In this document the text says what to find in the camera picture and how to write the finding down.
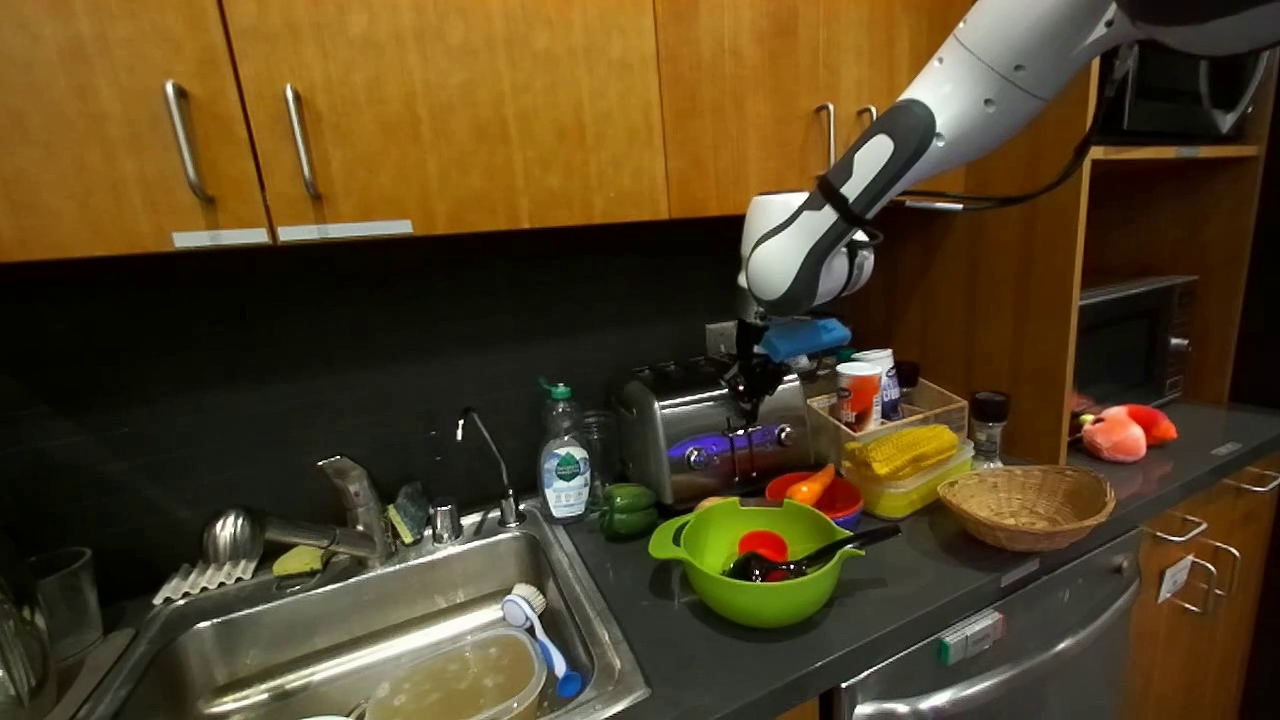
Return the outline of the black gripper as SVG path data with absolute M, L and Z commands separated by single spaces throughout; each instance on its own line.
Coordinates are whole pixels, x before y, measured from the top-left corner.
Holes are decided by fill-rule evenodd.
M 779 323 L 741 320 L 723 390 L 746 425 L 761 421 L 761 405 L 784 385 L 789 374 L 794 374 L 789 332 Z

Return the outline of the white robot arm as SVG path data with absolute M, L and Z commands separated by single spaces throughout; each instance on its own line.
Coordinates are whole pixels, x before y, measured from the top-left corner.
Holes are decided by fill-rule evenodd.
M 1248 58 L 1280 45 L 1280 0 L 978 0 L 914 84 L 815 175 L 761 194 L 741 234 L 741 323 L 767 332 L 859 293 L 878 273 L 873 216 L 939 173 L 1023 133 L 1122 45 Z

